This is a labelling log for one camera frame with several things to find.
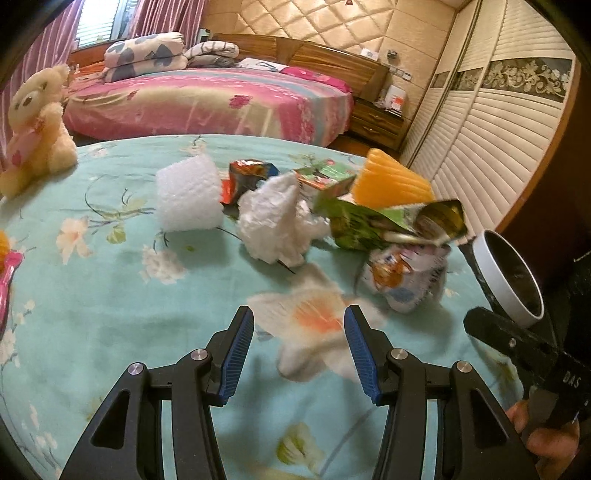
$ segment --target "striped curtain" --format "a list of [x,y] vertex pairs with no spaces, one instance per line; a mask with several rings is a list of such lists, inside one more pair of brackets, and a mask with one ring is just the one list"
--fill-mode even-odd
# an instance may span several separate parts
[[22,58],[0,95],[0,160],[2,161],[2,169],[5,168],[4,151],[12,137],[12,130],[7,120],[10,100],[33,73],[67,61],[80,20],[82,3],[84,0],[74,0],[53,22],[46,26],[43,33],[37,37]]
[[152,33],[181,32],[185,45],[195,43],[207,0],[140,0],[129,29],[129,37]]

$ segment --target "wardrobe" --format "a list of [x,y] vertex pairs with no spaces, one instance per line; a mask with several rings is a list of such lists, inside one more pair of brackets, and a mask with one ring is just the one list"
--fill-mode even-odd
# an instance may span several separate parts
[[472,0],[447,44],[400,162],[465,208],[469,236],[501,225],[545,162],[576,58],[525,0]]

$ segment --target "rolled quilt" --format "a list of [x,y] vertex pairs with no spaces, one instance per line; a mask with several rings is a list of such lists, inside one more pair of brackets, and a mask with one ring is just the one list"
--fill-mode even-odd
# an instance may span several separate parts
[[240,50],[234,43],[212,40],[198,43],[194,47],[188,49],[184,55],[190,60],[199,55],[220,55],[221,57],[229,57],[235,59],[238,57]]
[[105,67],[112,69],[144,60],[166,59],[183,52],[183,34],[154,33],[113,43],[105,52]]
[[176,55],[167,59],[143,60],[114,69],[106,69],[105,82],[116,82],[117,80],[126,80],[138,77],[146,73],[170,72],[171,70],[183,70],[187,66],[187,57]]
[[187,67],[233,67],[234,59],[220,55],[199,55],[189,59]]

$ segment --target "pink bedspread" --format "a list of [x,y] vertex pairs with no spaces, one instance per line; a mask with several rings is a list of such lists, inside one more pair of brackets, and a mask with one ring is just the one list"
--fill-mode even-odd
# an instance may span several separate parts
[[187,69],[87,86],[64,122],[98,140],[236,134],[329,145],[348,129],[350,94],[319,82],[248,69]]

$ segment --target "metal bolt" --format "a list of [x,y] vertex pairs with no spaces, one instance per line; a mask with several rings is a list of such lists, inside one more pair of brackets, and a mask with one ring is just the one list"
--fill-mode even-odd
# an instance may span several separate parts
[[460,360],[458,363],[456,363],[456,367],[463,374],[469,374],[472,371],[472,366],[464,360]]
[[129,367],[127,367],[127,372],[130,375],[139,375],[141,372],[144,371],[144,366],[142,364],[131,364]]
[[404,348],[394,348],[390,352],[390,355],[396,360],[405,360],[408,358],[408,352]]
[[193,350],[191,352],[191,358],[196,361],[205,360],[208,356],[207,350],[205,348],[198,348],[197,350]]

